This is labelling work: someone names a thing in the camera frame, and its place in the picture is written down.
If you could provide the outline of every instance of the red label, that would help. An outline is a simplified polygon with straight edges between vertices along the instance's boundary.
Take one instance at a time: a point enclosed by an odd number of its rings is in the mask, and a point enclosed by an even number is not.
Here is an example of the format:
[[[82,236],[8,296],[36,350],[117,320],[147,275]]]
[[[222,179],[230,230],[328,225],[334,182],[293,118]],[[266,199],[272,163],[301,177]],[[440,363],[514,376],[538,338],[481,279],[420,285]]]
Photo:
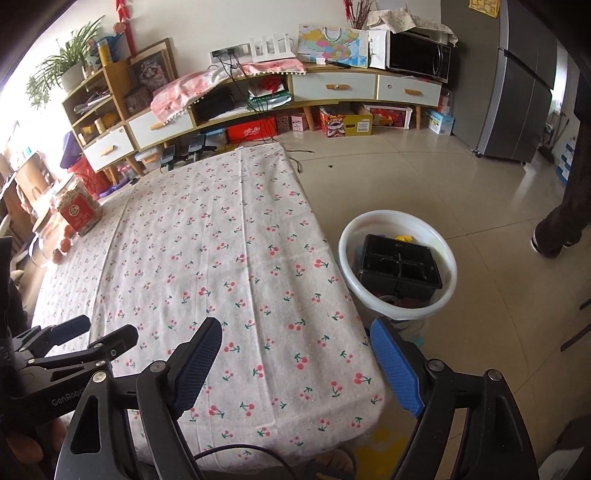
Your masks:
[[[60,213],[77,232],[95,217],[95,211],[86,203],[82,194],[76,195],[74,200],[62,207]]]

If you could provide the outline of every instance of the tin can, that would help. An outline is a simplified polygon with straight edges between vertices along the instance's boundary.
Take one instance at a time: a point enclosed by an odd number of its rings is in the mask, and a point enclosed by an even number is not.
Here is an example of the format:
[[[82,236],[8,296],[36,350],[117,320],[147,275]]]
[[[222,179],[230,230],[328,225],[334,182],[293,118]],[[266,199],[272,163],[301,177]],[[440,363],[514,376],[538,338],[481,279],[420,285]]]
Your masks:
[[[100,118],[98,120],[95,120],[95,125],[96,125],[96,129],[99,132],[99,135],[105,133],[105,131],[107,130],[105,128],[105,124],[103,123],[103,121]]]
[[[106,38],[103,38],[100,42],[98,42],[97,48],[99,50],[100,63],[103,67],[107,66],[109,63],[113,63],[109,42]]]

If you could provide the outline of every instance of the picture frame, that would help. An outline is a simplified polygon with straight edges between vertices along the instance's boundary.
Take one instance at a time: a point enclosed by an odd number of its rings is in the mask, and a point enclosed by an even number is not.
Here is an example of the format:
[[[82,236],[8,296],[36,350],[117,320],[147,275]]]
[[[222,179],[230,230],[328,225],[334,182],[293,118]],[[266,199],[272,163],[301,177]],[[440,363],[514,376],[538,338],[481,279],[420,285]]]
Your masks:
[[[160,40],[129,60],[129,75],[136,87],[146,86],[151,93],[178,78],[169,38]]]

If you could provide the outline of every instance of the blue gripper pad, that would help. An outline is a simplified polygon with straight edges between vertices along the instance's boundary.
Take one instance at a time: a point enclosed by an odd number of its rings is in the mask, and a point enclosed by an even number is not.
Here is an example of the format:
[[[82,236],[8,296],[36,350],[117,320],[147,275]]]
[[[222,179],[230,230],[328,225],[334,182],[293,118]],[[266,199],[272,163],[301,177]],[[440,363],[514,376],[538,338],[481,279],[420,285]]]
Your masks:
[[[425,408],[419,392],[418,377],[379,320],[371,324],[371,346],[398,402],[417,418]]]
[[[214,318],[207,318],[189,343],[183,344],[186,351],[174,382],[171,408],[180,417],[185,410],[195,405],[197,396],[209,374],[213,361],[222,345],[222,325]]]
[[[60,325],[51,328],[49,343],[51,345],[63,345],[90,330],[90,320],[86,315],[80,315]]]

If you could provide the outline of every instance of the red decoration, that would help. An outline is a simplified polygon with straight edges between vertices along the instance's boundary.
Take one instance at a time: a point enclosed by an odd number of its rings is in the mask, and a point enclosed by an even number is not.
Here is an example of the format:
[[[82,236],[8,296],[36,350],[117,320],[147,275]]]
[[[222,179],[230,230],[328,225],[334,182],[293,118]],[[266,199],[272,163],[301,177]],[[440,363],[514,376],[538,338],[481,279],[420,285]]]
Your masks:
[[[129,9],[125,4],[125,0],[115,0],[115,10],[117,11],[119,22],[125,24],[125,38],[127,39],[129,53],[131,53],[132,57],[135,57],[137,55],[137,51],[135,49],[134,36],[131,33],[131,28],[129,27]]]

